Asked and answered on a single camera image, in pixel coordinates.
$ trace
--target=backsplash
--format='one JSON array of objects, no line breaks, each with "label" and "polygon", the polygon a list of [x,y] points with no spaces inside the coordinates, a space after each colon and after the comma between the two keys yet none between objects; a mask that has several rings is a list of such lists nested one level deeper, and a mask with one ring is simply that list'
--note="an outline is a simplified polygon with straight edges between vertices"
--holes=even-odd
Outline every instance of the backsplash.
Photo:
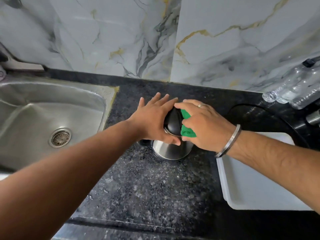
[{"label": "backsplash", "polygon": [[0,0],[0,42],[49,68],[263,92],[320,52],[320,0],[21,3]]}]

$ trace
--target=green sponge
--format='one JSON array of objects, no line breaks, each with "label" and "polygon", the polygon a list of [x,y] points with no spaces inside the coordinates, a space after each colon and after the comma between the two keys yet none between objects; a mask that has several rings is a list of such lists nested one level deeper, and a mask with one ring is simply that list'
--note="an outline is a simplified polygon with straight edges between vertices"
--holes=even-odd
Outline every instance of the green sponge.
[{"label": "green sponge", "polygon": [[[181,113],[184,119],[188,119],[191,117],[190,114],[184,109],[181,110]],[[194,133],[192,129],[187,128],[184,125],[182,125],[182,128],[181,128],[181,135],[186,137],[197,137],[196,133]]]}]

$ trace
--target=sink basin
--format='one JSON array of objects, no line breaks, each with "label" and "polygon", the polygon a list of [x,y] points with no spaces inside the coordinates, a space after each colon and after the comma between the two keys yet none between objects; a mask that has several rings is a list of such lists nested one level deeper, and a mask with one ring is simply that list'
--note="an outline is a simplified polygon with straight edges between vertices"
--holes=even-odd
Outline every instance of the sink basin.
[{"label": "sink basin", "polygon": [[0,179],[103,130],[114,95],[38,77],[0,82]]}]

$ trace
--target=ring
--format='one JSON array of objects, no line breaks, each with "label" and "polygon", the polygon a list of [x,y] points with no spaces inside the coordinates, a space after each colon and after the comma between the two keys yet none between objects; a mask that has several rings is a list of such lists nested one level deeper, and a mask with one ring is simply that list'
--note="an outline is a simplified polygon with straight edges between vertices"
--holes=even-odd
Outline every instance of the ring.
[{"label": "ring", "polygon": [[207,106],[206,104],[199,104],[198,108],[200,108],[201,106]]}]

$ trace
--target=left forearm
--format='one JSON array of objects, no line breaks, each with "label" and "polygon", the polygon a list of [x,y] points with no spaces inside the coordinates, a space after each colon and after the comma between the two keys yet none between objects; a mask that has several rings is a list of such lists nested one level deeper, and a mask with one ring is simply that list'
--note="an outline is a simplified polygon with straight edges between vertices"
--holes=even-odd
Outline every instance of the left forearm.
[{"label": "left forearm", "polygon": [[139,139],[134,126],[123,121],[1,181],[2,236],[50,238]]}]

